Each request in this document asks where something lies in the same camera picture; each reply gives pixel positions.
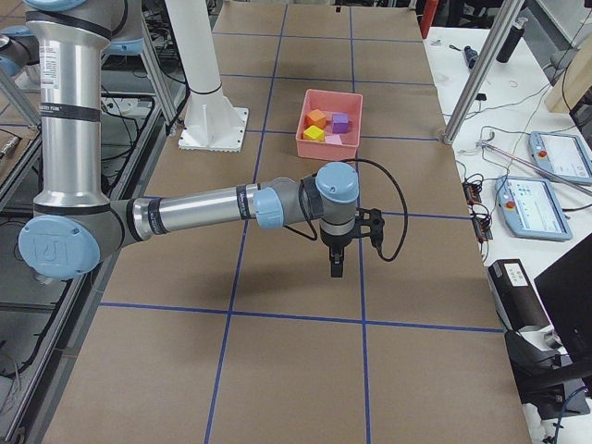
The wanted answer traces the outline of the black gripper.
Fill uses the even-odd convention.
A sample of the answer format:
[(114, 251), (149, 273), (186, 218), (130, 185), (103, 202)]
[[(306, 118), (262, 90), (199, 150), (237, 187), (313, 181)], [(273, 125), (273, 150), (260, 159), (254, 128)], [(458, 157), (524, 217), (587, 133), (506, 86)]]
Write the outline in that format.
[(354, 238), (355, 222), (335, 225), (327, 221), (319, 224), (321, 241), (329, 248), (330, 276), (343, 277), (344, 249)]

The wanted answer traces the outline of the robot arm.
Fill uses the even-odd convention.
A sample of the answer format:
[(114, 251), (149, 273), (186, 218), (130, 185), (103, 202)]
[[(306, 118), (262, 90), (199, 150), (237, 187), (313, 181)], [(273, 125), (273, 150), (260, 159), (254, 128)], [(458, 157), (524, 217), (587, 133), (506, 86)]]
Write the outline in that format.
[(38, 274), (67, 280), (137, 242), (187, 228), (255, 220), (264, 229), (304, 222), (328, 248), (330, 274), (343, 274), (346, 247), (361, 236), (359, 179), (349, 161), (330, 162), (300, 180), (241, 184), (180, 197), (135, 190), (113, 198), (102, 188), (102, 59), (144, 47), (138, 1), (31, 1), (28, 28), (40, 51), (43, 187), (18, 249)]

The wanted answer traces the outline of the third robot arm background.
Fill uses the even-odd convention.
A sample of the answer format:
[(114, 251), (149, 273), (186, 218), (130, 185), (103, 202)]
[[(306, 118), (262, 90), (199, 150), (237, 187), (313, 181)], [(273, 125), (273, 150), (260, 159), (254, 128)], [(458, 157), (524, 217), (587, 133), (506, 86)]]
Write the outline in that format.
[(1, 30), (1, 69), (10, 77), (40, 63), (39, 42), (26, 25)]

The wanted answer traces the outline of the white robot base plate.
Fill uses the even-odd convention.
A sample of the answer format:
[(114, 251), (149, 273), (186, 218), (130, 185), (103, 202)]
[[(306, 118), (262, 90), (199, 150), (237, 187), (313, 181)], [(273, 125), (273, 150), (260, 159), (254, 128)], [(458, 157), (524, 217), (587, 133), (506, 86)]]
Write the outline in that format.
[(243, 145), (248, 118), (248, 108), (233, 106), (221, 92), (193, 93), (184, 117), (179, 148), (237, 153)]

